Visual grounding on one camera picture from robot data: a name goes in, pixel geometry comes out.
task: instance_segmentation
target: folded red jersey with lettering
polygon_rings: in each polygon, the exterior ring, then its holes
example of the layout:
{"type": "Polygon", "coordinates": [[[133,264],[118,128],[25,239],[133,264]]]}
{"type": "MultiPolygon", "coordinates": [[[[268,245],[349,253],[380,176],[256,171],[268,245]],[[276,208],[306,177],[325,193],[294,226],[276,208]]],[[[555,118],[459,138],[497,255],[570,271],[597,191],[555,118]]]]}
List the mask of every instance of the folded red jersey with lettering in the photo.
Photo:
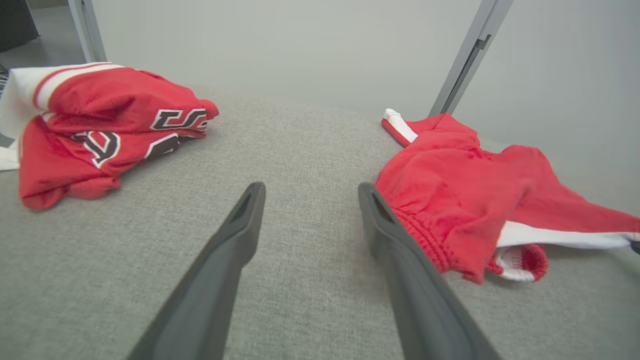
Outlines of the folded red jersey with lettering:
{"type": "Polygon", "coordinates": [[[439,271],[477,283],[484,269],[532,282],[547,271],[543,244],[609,249],[640,241],[640,219],[598,206],[562,185],[540,150],[482,150],[449,114],[383,127],[403,146],[376,187],[439,271]]]}
{"type": "Polygon", "coordinates": [[[94,199],[118,176],[203,138],[216,105],[161,76],[112,63],[13,69],[0,101],[0,132],[17,139],[22,203],[94,199]]]}

